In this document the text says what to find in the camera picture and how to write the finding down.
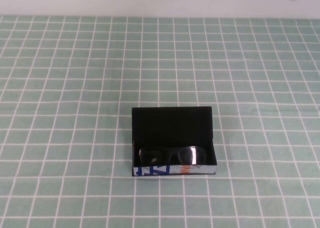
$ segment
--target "table surface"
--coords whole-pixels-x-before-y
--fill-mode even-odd
[[[131,108],[211,106],[216,175],[132,178]],[[0,227],[320,227],[320,20],[1,16]]]

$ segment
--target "eyeglasses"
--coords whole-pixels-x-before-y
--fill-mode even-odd
[[[142,166],[202,165],[206,162],[206,152],[200,146],[142,148],[139,156]]]

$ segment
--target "green grid mat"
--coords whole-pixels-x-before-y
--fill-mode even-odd
[[[1,16],[1,228],[320,227],[320,20]],[[132,178],[131,107],[212,106],[216,175]]]

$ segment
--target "white wall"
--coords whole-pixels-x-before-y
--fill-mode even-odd
[[[0,14],[320,18],[320,0],[0,0]]]

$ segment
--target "black object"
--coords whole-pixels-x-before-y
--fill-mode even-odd
[[[132,108],[133,167],[216,166],[210,106]]]
[[[142,166],[161,166],[170,163],[196,165],[206,162],[206,152],[200,146],[142,148],[139,156]]]

